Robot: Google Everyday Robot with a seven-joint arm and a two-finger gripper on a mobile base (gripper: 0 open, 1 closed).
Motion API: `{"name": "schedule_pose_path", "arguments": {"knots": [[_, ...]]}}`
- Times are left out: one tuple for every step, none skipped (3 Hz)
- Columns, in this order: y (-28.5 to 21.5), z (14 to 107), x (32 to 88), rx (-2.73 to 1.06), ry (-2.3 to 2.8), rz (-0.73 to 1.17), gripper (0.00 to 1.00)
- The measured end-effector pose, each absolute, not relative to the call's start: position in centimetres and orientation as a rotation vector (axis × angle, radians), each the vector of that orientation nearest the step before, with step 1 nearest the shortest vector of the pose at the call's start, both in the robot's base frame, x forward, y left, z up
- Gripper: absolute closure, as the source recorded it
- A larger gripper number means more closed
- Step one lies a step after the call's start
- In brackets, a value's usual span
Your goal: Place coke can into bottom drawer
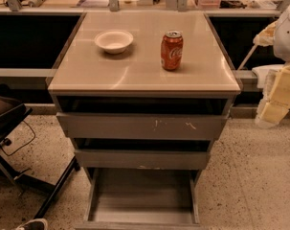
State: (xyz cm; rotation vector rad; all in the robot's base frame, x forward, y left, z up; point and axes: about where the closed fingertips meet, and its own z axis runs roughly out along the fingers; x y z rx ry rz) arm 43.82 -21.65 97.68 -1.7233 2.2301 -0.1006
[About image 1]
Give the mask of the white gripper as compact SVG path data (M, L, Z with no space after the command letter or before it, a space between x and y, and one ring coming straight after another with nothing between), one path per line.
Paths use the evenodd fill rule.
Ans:
M253 42L257 46L274 44L276 22L272 22L260 33ZM261 128L275 127L287 115L290 109L290 62L279 70L270 70L263 88L263 99L257 107L255 123Z

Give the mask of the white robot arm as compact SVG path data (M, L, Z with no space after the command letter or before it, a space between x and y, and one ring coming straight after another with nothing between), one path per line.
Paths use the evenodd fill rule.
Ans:
M257 107L259 127L277 126L290 109L290 5L276 22L269 24L253 39L256 46L273 46L274 55L284 61L279 70L270 70Z

